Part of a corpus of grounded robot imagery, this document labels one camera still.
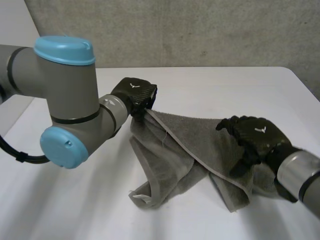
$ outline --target loose thread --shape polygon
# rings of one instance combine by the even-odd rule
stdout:
[[[166,137],[167,137],[167,131],[165,131],[165,137],[164,137],[164,139],[162,140],[162,147],[164,148],[165,146],[164,146],[164,140],[166,139]]]

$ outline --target towel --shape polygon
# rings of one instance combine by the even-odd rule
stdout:
[[[229,175],[244,149],[225,129],[216,131],[220,121],[153,110],[146,111],[143,121],[133,118],[130,144],[147,178],[129,194],[134,204],[159,207],[208,174],[230,212],[247,206],[253,192],[278,197],[275,175],[266,165],[256,165],[239,178]]]

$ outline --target table surface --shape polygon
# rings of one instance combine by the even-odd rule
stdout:
[[[199,118],[265,117],[292,143],[320,156],[320,103],[282,67],[97,69],[98,91],[124,77],[158,85],[157,111]],[[41,154],[51,125],[46,101],[35,99],[5,136],[15,148]],[[209,178],[157,210],[138,209],[128,194],[146,181],[129,144],[130,119],[85,163],[18,163],[0,152],[2,240],[317,240],[318,221],[302,204],[254,196],[230,213]]]

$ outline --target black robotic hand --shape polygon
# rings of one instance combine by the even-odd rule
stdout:
[[[141,119],[145,109],[151,109],[156,100],[157,85],[139,78],[125,77],[111,94],[124,102],[128,115]]]
[[[239,146],[244,147],[242,158],[231,169],[230,175],[243,176],[255,164],[266,163],[277,176],[282,161],[290,154],[299,151],[293,147],[289,139],[271,121],[253,116],[233,116],[223,119],[215,128],[226,129],[235,137]],[[280,183],[274,179],[280,196],[295,203],[295,199]]]

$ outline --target light blue joint cap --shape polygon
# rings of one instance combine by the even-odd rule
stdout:
[[[33,49],[39,57],[58,64],[86,66],[96,61],[92,43],[78,37],[41,36]]]
[[[61,127],[47,128],[41,135],[40,146],[51,162],[66,169],[78,167],[89,157],[83,142]]]

